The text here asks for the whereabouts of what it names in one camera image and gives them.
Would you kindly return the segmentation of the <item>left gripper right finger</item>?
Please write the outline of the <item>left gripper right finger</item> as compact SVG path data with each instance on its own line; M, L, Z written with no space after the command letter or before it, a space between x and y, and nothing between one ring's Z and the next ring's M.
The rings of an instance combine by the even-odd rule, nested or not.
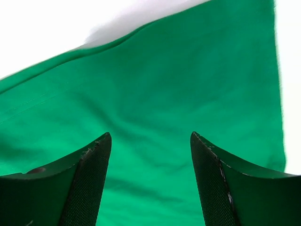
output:
M299 226L301 177L248 162L190 137L193 167L207 226Z

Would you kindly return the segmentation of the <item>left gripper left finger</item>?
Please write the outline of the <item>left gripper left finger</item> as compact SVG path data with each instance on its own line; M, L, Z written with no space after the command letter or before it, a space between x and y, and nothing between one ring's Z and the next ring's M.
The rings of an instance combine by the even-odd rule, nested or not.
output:
M54 162L0 178L3 226L94 226L111 154L111 135Z

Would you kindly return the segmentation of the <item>green t shirt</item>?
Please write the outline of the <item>green t shirt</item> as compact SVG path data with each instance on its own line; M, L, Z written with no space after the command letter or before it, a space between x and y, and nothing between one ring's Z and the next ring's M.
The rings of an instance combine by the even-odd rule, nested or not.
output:
M112 137L99 226L202 226L197 132L284 171L272 0L212 0L0 83L0 172Z

